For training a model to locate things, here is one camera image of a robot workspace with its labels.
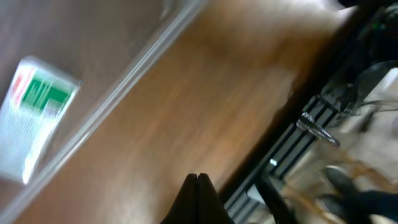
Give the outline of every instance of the wooden surface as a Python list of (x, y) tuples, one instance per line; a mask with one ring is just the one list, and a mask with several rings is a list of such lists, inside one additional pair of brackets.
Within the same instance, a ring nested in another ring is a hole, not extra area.
[(219, 189), (342, 21), (315, 0), (212, 1), (16, 223), (158, 223), (187, 174)]

